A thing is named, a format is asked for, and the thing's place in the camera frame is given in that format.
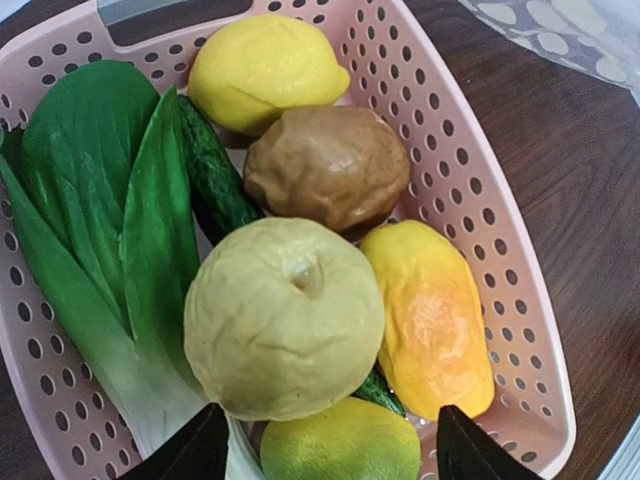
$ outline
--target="leafy green vegetable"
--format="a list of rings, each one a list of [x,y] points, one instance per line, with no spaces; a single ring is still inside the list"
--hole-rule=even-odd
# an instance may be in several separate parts
[[[119,62],[65,77],[0,138],[25,258],[145,458],[206,404],[183,353],[199,262],[181,138],[175,89]]]

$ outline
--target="basket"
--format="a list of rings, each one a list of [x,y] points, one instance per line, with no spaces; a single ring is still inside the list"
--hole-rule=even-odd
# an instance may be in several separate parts
[[[102,58],[133,62],[161,93],[173,84],[184,87],[205,38],[265,12],[322,28],[352,73],[343,102],[375,109],[404,139],[413,174],[394,217],[423,220],[451,239],[480,289],[497,394],[477,421],[517,460],[554,477],[573,448],[576,424],[536,255],[473,112],[401,0],[255,0],[239,16],[130,47],[114,44],[91,0],[0,51],[0,122],[26,124],[59,78]],[[243,152],[231,153],[242,160]],[[135,444],[30,274],[4,187],[0,207],[0,346],[31,431],[56,479],[116,478],[141,461]],[[436,425],[414,416],[411,421],[422,442],[418,478],[435,480]],[[249,441],[252,426],[230,426],[227,478],[262,478]]]

